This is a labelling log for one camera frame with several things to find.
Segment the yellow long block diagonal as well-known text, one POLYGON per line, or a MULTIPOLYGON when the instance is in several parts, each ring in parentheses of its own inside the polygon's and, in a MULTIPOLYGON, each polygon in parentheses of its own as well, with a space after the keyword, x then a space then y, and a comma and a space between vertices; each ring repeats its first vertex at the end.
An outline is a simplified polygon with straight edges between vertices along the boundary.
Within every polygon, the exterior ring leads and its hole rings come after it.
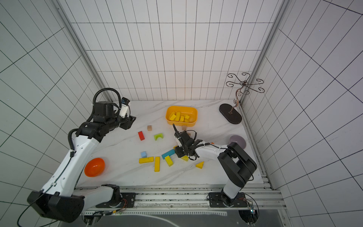
POLYGON ((181 113, 180 112, 177 112, 176 113, 175 121, 179 122, 180 121, 180 117, 181 117, 181 113))

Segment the yellow short block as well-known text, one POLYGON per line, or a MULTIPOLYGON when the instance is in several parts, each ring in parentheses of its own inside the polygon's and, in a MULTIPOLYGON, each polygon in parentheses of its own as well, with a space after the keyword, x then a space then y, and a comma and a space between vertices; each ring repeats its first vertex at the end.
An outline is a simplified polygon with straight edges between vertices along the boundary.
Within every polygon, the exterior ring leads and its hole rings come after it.
POLYGON ((173 161, 171 160, 170 156, 166 156, 164 159, 167 162, 169 167, 171 167, 174 164, 173 161))

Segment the purple bowl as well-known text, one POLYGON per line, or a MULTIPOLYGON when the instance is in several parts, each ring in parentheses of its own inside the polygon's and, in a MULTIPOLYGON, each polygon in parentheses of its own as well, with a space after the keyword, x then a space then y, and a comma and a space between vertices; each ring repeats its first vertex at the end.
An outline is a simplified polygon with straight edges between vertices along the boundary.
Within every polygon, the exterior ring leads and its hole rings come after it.
POLYGON ((233 143, 233 142, 237 143, 242 149, 245 149, 247 146, 246 140, 239 135, 232 135, 229 138, 229 143, 233 143))

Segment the green arch block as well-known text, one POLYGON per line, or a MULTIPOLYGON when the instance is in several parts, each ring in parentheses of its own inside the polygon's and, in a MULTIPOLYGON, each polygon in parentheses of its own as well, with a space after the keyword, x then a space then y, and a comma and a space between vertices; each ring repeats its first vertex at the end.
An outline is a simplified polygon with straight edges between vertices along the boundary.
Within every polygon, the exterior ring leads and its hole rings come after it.
POLYGON ((164 138, 164 134, 163 133, 158 133, 154 135, 154 140, 157 141, 158 139, 163 139, 164 138))

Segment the orange bowl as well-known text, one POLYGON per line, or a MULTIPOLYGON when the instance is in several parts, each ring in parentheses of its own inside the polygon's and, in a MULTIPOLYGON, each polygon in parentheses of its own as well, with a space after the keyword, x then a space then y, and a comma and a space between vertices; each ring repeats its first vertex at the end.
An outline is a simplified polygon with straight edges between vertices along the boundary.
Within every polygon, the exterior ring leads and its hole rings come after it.
POLYGON ((102 158, 95 158, 89 161, 85 168, 84 173, 87 177, 97 177, 105 170, 105 161, 102 158))

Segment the black metal hook stand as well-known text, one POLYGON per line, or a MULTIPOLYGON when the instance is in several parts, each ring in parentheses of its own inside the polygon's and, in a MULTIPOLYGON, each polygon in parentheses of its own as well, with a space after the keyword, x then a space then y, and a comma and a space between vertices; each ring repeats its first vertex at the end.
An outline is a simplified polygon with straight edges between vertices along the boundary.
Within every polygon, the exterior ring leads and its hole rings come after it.
POLYGON ((226 120, 231 124, 240 124, 242 122, 242 115, 237 111, 238 106, 240 106, 240 97, 243 95, 249 95, 251 91, 257 93, 264 93, 265 89, 261 87, 264 83, 262 79, 256 79, 255 83, 249 82, 251 75, 247 72, 242 72, 241 76, 244 80, 240 79, 236 74, 229 73, 227 77, 230 79, 226 82, 226 86, 233 88, 234 86, 239 86, 235 91, 235 98, 233 100, 234 105, 221 104, 219 107, 220 113, 226 118, 226 120))

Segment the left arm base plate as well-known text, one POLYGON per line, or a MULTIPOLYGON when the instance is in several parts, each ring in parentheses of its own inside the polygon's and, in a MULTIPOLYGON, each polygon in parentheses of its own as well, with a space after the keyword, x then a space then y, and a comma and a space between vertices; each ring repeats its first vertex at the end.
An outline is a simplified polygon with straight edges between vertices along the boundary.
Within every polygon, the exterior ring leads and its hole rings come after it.
POLYGON ((115 208, 125 209, 133 208, 135 204, 136 193, 119 193, 118 196, 113 196, 108 202, 103 202, 96 205, 96 208, 115 208))

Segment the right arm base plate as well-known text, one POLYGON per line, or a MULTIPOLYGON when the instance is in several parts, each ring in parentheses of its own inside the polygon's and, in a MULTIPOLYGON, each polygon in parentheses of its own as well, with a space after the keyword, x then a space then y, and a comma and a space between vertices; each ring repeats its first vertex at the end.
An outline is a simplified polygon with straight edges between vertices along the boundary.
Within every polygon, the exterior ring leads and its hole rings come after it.
POLYGON ((238 193, 231 199, 224 192, 211 192, 207 195, 207 200, 211 208, 247 208, 249 206, 244 193, 238 193))

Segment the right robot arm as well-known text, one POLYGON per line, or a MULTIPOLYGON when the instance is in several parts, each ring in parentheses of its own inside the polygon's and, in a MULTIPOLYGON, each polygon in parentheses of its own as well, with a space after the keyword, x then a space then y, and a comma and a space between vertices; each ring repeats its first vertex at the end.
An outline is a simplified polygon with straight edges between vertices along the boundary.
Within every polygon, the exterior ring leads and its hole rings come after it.
POLYGON ((257 164, 236 142, 219 146, 192 138, 187 131, 178 130, 175 131, 175 138, 178 146, 174 150, 179 158, 186 156, 193 161, 198 158, 219 161, 228 177, 228 182, 221 191, 225 205, 229 206, 247 182, 254 179, 257 164))

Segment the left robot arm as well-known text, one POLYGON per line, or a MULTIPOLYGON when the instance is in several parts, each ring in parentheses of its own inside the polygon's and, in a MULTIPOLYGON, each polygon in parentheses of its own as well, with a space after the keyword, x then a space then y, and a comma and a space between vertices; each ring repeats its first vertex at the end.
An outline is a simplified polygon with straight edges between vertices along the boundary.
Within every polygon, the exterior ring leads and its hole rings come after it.
POLYGON ((130 114, 130 101, 113 88, 95 93, 90 117, 80 127, 70 130, 70 150, 50 180, 40 191, 31 192, 29 207, 41 217, 71 223, 85 210, 99 204, 110 207, 125 205, 120 188, 103 184, 86 193, 74 194, 87 160, 102 139, 116 128, 131 128, 136 117, 130 114))

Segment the aluminium rail frame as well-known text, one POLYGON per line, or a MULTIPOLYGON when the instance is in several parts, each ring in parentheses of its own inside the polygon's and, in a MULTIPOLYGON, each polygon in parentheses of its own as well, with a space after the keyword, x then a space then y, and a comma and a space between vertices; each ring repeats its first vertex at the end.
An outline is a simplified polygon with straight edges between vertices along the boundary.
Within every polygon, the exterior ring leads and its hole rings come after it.
POLYGON ((125 215, 224 215, 228 210, 262 211, 285 210, 287 208, 280 191, 272 189, 266 175, 261 176, 259 183, 249 182, 240 193, 244 193, 248 202, 247 208, 211 208, 207 195, 220 193, 221 185, 152 185, 120 187, 120 193, 136 193, 133 208, 87 208, 82 215, 91 216, 98 211, 125 215))

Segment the yellow triangle block right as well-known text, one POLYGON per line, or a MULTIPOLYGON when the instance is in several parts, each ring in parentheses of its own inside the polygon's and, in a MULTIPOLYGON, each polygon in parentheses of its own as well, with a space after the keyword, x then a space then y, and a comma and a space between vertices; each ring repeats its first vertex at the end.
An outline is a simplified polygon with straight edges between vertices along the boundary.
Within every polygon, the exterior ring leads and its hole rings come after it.
POLYGON ((196 166, 196 168, 202 169, 203 166, 204 166, 204 161, 200 162, 200 163, 197 163, 195 166, 196 166))

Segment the teal long block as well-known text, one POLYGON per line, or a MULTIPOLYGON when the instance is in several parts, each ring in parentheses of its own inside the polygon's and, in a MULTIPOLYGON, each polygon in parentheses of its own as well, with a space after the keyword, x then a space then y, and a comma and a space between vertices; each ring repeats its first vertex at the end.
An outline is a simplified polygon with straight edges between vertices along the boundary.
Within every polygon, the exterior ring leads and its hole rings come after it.
POLYGON ((170 151, 168 151, 168 152, 166 152, 166 153, 164 153, 163 155, 162 155, 162 159, 165 159, 167 156, 172 156, 172 155, 174 155, 175 154, 175 150, 174 149, 171 149, 170 151))

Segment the light blue small cube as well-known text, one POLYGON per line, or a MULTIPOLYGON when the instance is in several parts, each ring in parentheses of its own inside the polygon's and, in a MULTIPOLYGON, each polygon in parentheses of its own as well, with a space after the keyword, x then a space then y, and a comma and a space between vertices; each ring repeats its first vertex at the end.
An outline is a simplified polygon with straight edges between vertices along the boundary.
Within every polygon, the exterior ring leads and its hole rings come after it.
POLYGON ((147 153, 145 151, 141 152, 141 157, 142 158, 146 158, 147 157, 147 153))

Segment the red block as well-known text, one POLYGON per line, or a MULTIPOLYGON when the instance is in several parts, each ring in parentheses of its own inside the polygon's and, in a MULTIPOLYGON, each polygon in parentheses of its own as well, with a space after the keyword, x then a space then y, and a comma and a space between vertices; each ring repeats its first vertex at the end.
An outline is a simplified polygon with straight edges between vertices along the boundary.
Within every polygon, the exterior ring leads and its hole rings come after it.
POLYGON ((143 141, 145 139, 145 136, 144 136, 142 131, 139 131, 138 135, 139 135, 139 138, 140 138, 141 141, 143 141))

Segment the yellow plastic tub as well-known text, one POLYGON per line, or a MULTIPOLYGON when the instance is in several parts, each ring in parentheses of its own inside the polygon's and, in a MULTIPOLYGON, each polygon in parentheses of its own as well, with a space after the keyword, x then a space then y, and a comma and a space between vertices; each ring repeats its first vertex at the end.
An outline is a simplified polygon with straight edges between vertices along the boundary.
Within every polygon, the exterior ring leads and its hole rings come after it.
POLYGON ((183 106, 171 106, 168 108, 166 115, 165 115, 165 119, 167 120, 168 124, 170 125, 175 125, 175 126, 183 126, 186 125, 187 127, 193 127, 198 119, 198 111, 197 109, 193 108, 193 107, 183 107, 183 106), (169 120, 169 116, 172 112, 175 112, 175 114, 177 112, 181 113, 181 116, 185 116, 185 115, 189 115, 190 116, 190 122, 177 122, 175 120, 170 121, 169 120))

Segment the yellow long block upright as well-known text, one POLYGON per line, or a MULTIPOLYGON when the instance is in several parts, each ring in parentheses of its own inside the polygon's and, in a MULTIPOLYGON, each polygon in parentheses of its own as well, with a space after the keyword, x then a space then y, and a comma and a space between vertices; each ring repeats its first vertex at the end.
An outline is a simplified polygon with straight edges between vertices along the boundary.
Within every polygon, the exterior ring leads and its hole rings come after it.
POLYGON ((160 157, 155 157, 155 167, 154 167, 154 171, 155 172, 159 172, 160 171, 160 157))

